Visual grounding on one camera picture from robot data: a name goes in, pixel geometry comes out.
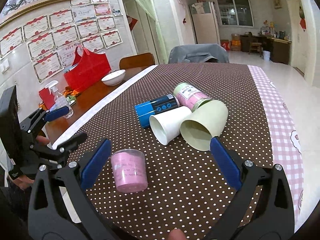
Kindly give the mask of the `person's left hand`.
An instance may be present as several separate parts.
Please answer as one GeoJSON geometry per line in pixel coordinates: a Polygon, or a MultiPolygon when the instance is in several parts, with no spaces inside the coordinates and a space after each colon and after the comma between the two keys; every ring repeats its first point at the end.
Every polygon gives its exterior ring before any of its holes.
{"type": "MultiPolygon", "coordinates": [[[[48,145],[50,143],[50,140],[48,138],[41,135],[37,136],[36,141],[42,145],[48,145]]],[[[21,175],[16,179],[12,179],[11,176],[9,176],[9,179],[22,190],[27,189],[34,183],[34,180],[28,178],[26,175],[21,175]]]]}

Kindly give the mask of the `person's right hand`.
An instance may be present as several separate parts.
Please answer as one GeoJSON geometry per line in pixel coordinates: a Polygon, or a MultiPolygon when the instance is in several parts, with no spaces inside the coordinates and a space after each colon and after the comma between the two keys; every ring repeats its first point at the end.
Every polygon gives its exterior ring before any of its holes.
{"type": "Polygon", "coordinates": [[[187,238],[182,230],[173,229],[169,232],[167,240],[187,240],[187,238]]]}

